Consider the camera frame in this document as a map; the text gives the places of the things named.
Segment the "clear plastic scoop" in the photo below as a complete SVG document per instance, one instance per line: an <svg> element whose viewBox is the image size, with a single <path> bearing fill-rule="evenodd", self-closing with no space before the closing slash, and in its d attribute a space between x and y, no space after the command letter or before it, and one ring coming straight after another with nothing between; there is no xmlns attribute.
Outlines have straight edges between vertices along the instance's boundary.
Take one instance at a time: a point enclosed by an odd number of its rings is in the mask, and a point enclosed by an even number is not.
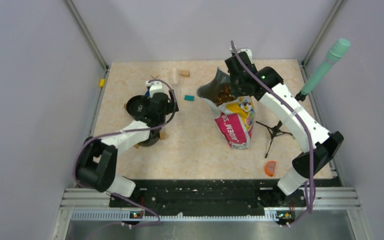
<svg viewBox="0 0 384 240"><path fill-rule="evenodd" d="M174 90L175 95L178 97L181 95L181 77L177 68L171 68L169 71L169 83Z"/></svg>

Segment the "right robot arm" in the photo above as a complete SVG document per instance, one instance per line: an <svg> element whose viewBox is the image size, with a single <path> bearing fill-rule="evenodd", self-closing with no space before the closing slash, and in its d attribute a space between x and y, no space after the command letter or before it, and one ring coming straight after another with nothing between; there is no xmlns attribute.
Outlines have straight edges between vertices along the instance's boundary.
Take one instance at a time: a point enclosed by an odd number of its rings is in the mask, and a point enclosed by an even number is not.
<svg viewBox="0 0 384 240"><path fill-rule="evenodd" d="M225 60L230 75L231 92L235 96L252 96L269 108L298 142L301 154L277 182L273 200L287 206L293 192L326 166L335 156L344 136L320 125L292 95L283 78L272 67L257 70L246 52L231 49Z"/></svg>

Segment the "pet food bag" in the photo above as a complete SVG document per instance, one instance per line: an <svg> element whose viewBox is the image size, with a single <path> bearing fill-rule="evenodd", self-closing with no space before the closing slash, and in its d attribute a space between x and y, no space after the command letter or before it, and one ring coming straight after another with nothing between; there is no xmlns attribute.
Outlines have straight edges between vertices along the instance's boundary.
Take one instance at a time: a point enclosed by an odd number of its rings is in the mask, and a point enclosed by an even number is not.
<svg viewBox="0 0 384 240"><path fill-rule="evenodd" d="M252 98L233 95L230 76L220 68L209 83L197 89L196 95L210 106L214 122L230 148L248 149L256 117Z"/></svg>

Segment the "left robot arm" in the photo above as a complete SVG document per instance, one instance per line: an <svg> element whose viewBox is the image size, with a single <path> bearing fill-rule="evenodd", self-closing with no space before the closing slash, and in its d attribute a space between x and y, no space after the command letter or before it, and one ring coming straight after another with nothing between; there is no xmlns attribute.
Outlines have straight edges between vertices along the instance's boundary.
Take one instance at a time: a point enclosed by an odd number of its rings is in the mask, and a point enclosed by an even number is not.
<svg viewBox="0 0 384 240"><path fill-rule="evenodd" d="M72 175L76 183L101 193L118 195L129 207L140 202L137 185L116 173L118 158L130 148L152 146L162 128L171 122L179 107L175 91L165 81L148 80L147 93L132 97L126 110L133 121L116 132L88 137L75 157Z"/></svg>

